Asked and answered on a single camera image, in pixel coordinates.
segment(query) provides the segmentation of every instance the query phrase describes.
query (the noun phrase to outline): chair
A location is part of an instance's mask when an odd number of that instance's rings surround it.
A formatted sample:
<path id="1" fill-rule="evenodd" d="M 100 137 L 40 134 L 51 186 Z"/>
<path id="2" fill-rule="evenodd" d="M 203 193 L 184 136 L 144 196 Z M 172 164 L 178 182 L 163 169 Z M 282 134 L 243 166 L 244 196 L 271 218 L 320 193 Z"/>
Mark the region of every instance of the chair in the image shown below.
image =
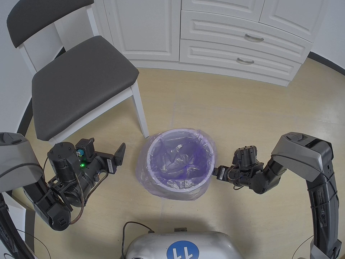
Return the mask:
<path id="1" fill-rule="evenodd" d="M 139 71 L 99 35 L 91 4 L 93 0 L 20 0 L 7 18 L 13 45 L 33 75 L 37 138 L 52 145 L 129 97 L 133 98 L 142 134 L 149 136 L 137 83 Z M 84 6 L 94 36 L 36 72 L 24 41 Z"/>

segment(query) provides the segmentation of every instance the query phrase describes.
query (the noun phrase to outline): gray seat cushion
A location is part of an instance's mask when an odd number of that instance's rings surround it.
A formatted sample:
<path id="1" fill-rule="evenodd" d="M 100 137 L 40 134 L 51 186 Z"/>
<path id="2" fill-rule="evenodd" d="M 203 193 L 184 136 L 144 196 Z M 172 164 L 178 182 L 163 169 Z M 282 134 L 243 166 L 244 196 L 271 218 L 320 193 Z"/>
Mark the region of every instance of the gray seat cushion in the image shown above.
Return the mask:
<path id="1" fill-rule="evenodd" d="M 37 138 L 50 140 L 134 84 L 138 74 L 129 60 L 101 36 L 68 50 L 32 79 Z"/>

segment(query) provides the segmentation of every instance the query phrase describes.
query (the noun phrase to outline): trash bag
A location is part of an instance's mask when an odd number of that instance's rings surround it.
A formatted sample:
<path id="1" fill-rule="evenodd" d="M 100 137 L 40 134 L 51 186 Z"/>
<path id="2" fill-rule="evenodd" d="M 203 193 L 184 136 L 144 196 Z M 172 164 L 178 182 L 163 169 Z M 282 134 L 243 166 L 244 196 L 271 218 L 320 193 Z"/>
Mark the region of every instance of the trash bag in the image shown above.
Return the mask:
<path id="1" fill-rule="evenodd" d="M 205 132 L 172 129 L 148 139 L 139 154 L 136 177 L 153 195 L 196 200 L 206 192 L 216 160 L 216 145 Z"/>

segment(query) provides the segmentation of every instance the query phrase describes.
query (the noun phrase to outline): white label sticker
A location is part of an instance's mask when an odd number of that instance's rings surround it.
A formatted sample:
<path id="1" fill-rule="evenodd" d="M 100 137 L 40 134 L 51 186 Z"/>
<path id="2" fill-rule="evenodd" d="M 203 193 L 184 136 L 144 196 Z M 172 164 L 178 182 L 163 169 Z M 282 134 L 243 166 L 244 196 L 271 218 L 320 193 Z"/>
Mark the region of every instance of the white label sticker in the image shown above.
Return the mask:
<path id="1" fill-rule="evenodd" d="M 219 177 L 220 180 L 223 179 L 224 172 L 225 172 L 225 168 L 223 167 L 222 171 L 220 172 L 220 177 Z"/>
<path id="2" fill-rule="evenodd" d="M 110 172 L 110 173 L 114 173 L 114 170 L 112 169 L 112 163 L 111 163 L 111 160 L 110 160 L 110 159 L 107 159 L 107 162 L 108 162 L 108 168 L 109 168 L 109 172 Z"/>

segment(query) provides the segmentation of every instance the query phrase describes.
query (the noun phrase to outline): label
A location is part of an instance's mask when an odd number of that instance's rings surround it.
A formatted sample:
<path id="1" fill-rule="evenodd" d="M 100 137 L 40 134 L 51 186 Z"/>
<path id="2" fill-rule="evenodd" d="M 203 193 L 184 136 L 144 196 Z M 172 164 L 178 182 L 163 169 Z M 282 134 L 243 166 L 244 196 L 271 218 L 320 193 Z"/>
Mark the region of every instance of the label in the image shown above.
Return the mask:
<path id="1" fill-rule="evenodd" d="M 170 245 L 167 259 L 198 259 L 198 247 L 189 241 L 178 241 Z"/>
<path id="2" fill-rule="evenodd" d="M 108 168 L 109 168 L 109 172 L 114 174 L 114 170 L 112 169 L 112 163 L 111 163 L 111 160 L 110 159 L 107 159 L 107 162 L 108 162 Z"/>
<path id="3" fill-rule="evenodd" d="M 222 171 L 220 172 L 220 177 L 219 177 L 220 180 L 223 179 L 224 172 L 225 172 L 225 168 L 223 167 Z"/>

